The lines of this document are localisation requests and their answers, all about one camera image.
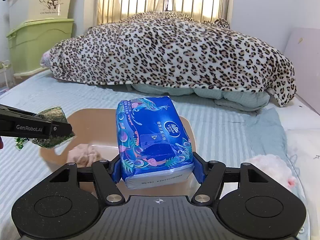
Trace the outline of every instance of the brown tray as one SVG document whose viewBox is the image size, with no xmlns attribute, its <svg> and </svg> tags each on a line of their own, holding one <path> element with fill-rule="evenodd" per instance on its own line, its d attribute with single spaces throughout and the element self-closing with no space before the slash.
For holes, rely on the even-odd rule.
<svg viewBox="0 0 320 240">
<path fill-rule="evenodd" d="M 50 169 L 57 170 L 67 161 L 68 152 L 79 144 L 95 145 L 104 159 L 112 160 L 119 154 L 116 137 L 116 110 L 88 108 L 81 109 L 70 115 L 68 123 L 72 125 L 76 136 L 69 142 L 60 155 L 55 153 L 54 149 L 40 148 L 40 156 L 47 162 Z M 187 119 L 180 116 L 182 124 L 191 140 L 192 150 L 196 151 L 196 142 Z M 187 195 L 191 197 L 200 186 L 193 174 L 181 183 L 164 185 L 146 189 L 128 189 L 121 180 L 117 184 L 121 193 L 127 199 L 129 195 L 147 195 L 147 196 L 174 196 Z M 94 192 L 91 182 L 81 183 L 81 188 Z"/>
</svg>

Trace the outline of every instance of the crosshair mark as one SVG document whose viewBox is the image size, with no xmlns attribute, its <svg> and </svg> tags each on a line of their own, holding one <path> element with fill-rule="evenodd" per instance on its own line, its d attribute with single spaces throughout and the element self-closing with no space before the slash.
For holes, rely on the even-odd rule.
<svg viewBox="0 0 320 240">
<path fill-rule="evenodd" d="M 158 199 L 156 199 L 156 200 L 154 200 L 154 202 L 156 202 L 157 204 L 162 204 L 163 202 L 165 202 L 163 199 L 161 199 L 161 198 L 158 198 Z"/>
</svg>

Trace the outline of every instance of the vinda logo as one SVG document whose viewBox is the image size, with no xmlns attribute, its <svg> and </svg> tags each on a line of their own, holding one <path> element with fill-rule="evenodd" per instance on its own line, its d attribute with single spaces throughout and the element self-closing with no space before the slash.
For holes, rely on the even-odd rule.
<svg viewBox="0 0 320 240">
<path fill-rule="evenodd" d="M 180 135 L 180 129 L 175 122 L 167 121 L 164 123 L 164 127 L 169 132 L 170 136 L 178 137 Z"/>
</svg>

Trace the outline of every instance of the pink fluffy toy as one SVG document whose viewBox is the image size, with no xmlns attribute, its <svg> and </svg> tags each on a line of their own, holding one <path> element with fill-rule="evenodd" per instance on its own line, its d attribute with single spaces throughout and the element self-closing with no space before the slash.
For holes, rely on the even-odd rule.
<svg viewBox="0 0 320 240">
<path fill-rule="evenodd" d="M 297 179 L 292 175 L 290 168 L 285 161 L 277 155 L 257 155 L 246 162 L 256 166 L 289 191 L 291 191 L 297 183 Z"/>
</svg>

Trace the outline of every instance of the seaweed snack package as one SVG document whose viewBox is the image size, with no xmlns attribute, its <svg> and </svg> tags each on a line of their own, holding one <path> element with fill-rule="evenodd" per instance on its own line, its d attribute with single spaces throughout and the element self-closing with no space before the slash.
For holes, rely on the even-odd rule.
<svg viewBox="0 0 320 240">
<path fill-rule="evenodd" d="M 39 114 L 35 115 L 36 117 L 40 117 L 46 120 L 58 121 L 58 122 L 65 122 L 67 123 L 67 118 L 62 111 L 60 106 L 50 108 L 40 112 Z M 49 139 L 29 139 L 29 138 L 16 138 L 16 148 L 21 150 L 23 145 L 28 142 L 29 140 L 36 145 L 39 145 L 44 148 L 57 148 L 62 146 L 63 144 L 70 141 L 70 139 L 75 136 L 73 132 L 71 132 L 67 136 L 57 136 L 57 135 L 50 135 Z"/>
<path fill-rule="evenodd" d="M 116 127 L 129 189 L 181 182 L 193 171 L 191 143 L 168 96 L 122 100 Z"/>
</svg>

